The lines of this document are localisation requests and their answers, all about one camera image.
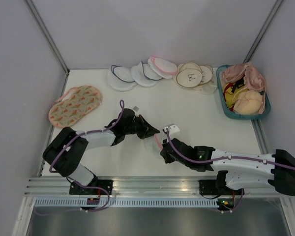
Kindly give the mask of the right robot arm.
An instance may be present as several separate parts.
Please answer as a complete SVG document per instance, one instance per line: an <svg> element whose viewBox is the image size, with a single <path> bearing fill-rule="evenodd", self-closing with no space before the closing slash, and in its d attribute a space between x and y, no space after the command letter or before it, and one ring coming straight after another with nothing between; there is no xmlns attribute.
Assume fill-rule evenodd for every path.
<svg viewBox="0 0 295 236"><path fill-rule="evenodd" d="M276 192L295 197L295 158L277 149L274 154L232 153L207 146L188 146L173 138L157 142L166 164L178 162L197 172L216 172L215 190L272 187Z"/></svg>

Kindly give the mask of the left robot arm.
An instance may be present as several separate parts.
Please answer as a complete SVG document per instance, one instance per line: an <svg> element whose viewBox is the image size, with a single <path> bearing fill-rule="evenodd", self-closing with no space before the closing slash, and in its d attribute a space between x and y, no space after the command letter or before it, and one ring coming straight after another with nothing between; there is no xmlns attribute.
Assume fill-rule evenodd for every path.
<svg viewBox="0 0 295 236"><path fill-rule="evenodd" d="M43 159L52 171L75 182L86 194L97 191L97 176L80 162L89 149L112 147L121 143L127 135L137 135L141 140L153 137L160 131L150 125L142 115L125 108L117 119L102 130L80 132L63 128L43 152Z"/></svg>

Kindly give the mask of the white mesh bag pink trim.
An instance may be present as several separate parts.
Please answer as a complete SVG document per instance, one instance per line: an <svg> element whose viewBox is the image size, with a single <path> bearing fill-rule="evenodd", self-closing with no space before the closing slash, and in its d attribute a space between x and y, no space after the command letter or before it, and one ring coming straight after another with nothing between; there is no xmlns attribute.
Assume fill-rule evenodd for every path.
<svg viewBox="0 0 295 236"><path fill-rule="evenodd" d="M163 140L167 139L164 133L154 134L153 136L144 139L144 146L146 150L155 158L162 158L160 152L162 150Z"/></svg>

